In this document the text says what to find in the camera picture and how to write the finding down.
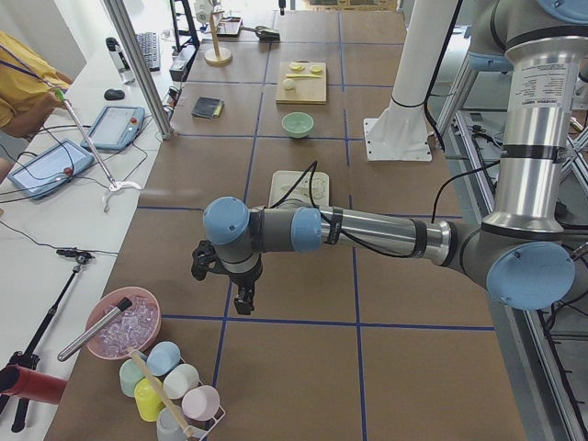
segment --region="wooden stick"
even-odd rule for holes
[[[139,370],[145,376],[145,378],[147,378],[153,390],[155,390],[155,393],[157,393],[161,401],[164,402],[165,407],[167,408],[169,413],[172,414],[175,421],[177,422],[177,425],[179,425],[182,428],[184,435],[187,437],[194,436],[195,427],[192,427],[190,424],[188,424],[186,418],[184,418],[184,415],[177,410],[177,407],[175,407],[175,405],[172,403],[172,401],[165,393],[164,388],[162,388],[159,381],[157,381],[157,379],[153,376],[153,374],[151,373],[151,371],[139,355],[139,351],[137,349],[131,349],[129,351],[129,356],[135,362],[135,365],[137,365],[137,368],[139,368]]]
[[[210,33],[212,34],[212,44],[214,45],[214,53],[218,58],[221,57],[221,50],[219,49],[219,36],[217,35],[217,25],[214,24],[215,12],[210,13]]]

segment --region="lemon slice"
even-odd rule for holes
[[[299,62],[291,62],[289,66],[290,66],[290,69],[293,71],[303,71],[304,70],[304,64],[300,64]]]

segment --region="lanyard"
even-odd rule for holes
[[[12,51],[10,51],[5,45],[0,44],[0,49],[5,50],[12,58],[14,58],[17,62],[19,62],[20,64],[22,64],[24,66],[20,67],[20,66],[16,66],[11,62],[5,62],[4,60],[0,60],[0,64],[3,64],[6,67],[9,67],[10,69],[14,69],[15,71],[19,71],[23,74],[32,76],[33,78],[37,78],[38,80],[42,81],[43,83],[45,83],[46,85],[48,85],[49,87],[54,87],[54,85],[52,85],[49,81],[41,78],[39,75],[37,75],[28,64],[26,64],[25,62],[23,62],[22,60],[20,60],[14,53],[12,53]]]
[[[27,70],[23,69],[22,67],[15,66],[14,64],[12,64],[10,62],[5,62],[4,60],[0,60],[0,64],[3,64],[4,66],[9,67],[10,69],[14,69],[15,71],[22,72],[23,74],[30,75],[33,78],[39,79],[39,77],[37,75],[35,75],[33,72],[27,71]]]

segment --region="yellow cup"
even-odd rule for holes
[[[165,407],[164,402],[161,401],[157,392],[153,390],[148,379],[142,379],[135,386],[135,402],[137,409],[139,409],[139,416],[143,421],[154,422],[157,421],[157,415]]]

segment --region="green bowl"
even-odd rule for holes
[[[292,112],[282,118],[282,127],[290,138],[304,138],[311,133],[314,119],[308,113]]]

